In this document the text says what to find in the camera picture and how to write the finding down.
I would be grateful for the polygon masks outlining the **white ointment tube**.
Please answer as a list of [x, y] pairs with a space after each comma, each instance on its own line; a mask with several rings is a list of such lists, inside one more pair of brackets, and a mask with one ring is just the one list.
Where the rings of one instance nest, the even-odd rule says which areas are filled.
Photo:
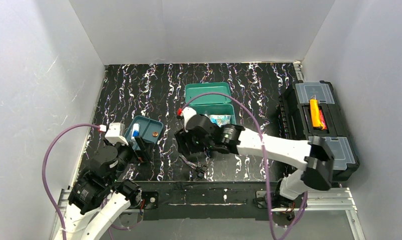
[[138, 123], [134, 123], [131, 129], [131, 141], [135, 142], [135, 137], [138, 137], [140, 134], [140, 125]]

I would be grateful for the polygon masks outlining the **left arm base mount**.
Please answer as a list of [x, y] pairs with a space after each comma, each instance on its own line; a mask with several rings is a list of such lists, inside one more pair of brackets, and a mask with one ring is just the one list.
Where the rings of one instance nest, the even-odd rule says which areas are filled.
[[[116, 202], [116, 195], [118, 195], [118, 200], [124, 200], [128, 201], [126, 199], [126, 196], [119, 193], [119, 192], [114, 192], [111, 193], [107, 197], [107, 201], [105, 202], [104, 207], [106, 207], [109, 203], [114, 204]], [[135, 196], [132, 199], [130, 199], [129, 203], [130, 205], [127, 207], [127, 209], [132, 210], [132, 209], [143, 209], [143, 210], [150, 210], [150, 209], [156, 209], [158, 207], [158, 201], [159, 201], [159, 193], [157, 191], [142, 191], [141, 196]]]

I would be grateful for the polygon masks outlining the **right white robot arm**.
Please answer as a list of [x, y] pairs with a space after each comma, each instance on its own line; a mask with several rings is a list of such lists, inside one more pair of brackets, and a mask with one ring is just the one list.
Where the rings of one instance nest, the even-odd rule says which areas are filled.
[[328, 191], [332, 187], [334, 156], [325, 139], [291, 140], [259, 133], [240, 125], [218, 126], [208, 117], [195, 114], [184, 118], [175, 133], [178, 152], [185, 157], [205, 149], [221, 154], [266, 157], [296, 168], [285, 177], [278, 195], [294, 200], [309, 190]]

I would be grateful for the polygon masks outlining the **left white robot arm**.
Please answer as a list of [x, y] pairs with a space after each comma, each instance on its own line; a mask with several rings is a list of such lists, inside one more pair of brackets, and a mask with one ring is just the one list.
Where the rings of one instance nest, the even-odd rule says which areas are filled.
[[156, 144], [140, 136], [136, 137], [137, 150], [133, 143], [104, 142], [71, 189], [57, 240], [98, 240], [127, 209], [137, 209], [143, 218], [148, 200], [143, 198], [142, 187], [118, 178], [131, 163], [150, 161]]

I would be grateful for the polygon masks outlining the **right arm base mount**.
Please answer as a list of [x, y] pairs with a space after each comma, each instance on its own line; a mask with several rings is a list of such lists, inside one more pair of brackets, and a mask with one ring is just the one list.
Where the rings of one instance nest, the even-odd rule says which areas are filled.
[[275, 194], [274, 192], [267, 194], [265, 190], [259, 190], [255, 192], [255, 197], [252, 200], [252, 203], [259, 209], [266, 209], [268, 199], [271, 200], [272, 209], [279, 209], [281, 212], [290, 212], [301, 207], [303, 196], [300, 195], [295, 200], [290, 200], [280, 196], [279, 194]]

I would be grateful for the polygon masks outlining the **small scissors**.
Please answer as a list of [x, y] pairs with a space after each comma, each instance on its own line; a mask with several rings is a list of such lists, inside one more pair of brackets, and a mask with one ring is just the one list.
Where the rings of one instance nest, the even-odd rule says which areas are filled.
[[189, 168], [195, 171], [197, 178], [204, 178], [205, 174], [208, 172], [207, 165], [198, 165], [193, 162], [188, 161], [183, 155], [179, 155], [179, 159], [187, 165]]

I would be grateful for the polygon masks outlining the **teal medicine box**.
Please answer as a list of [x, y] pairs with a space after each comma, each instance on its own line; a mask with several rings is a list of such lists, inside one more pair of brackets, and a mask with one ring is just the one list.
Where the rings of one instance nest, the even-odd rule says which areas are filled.
[[[210, 92], [231, 95], [230, 86], [227, 82], [192, 83], [185, 86], [185, 101], [188, 102], [200, 94]], [[225, 96], [219, 94], [205, 95], [192, 101], [189, 107], [208, 118], [209, 115], [231, 115], [231, 124], [236, 124], [232, 100]]]

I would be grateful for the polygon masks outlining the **teal insert tray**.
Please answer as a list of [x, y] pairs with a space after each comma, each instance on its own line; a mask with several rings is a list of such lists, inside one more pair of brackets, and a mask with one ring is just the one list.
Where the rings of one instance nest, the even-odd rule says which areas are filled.
[[155, 143], [154, 148], [155, 148], [158, 145], [158, 141], [162, 137], [164, 131], [163, 123], [141, 115], [135, 116], [124, 134], [126, 140], [129, 143], [132, 143], [133, 150], [139, 149], [137, 143], [135, 141], [131, 141], [131, 129], [134, 123], [138, 123], [140, 125], [139, 136], [147, 141], [154, 142]]

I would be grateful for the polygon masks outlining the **blue white pouch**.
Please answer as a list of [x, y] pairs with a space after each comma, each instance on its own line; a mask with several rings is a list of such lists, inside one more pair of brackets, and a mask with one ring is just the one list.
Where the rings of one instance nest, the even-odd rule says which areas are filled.
[[212, 123], [218, 125], [219, 127], [231, 124], [231, 115], [226, 114], [211, 114], [209, 119]]

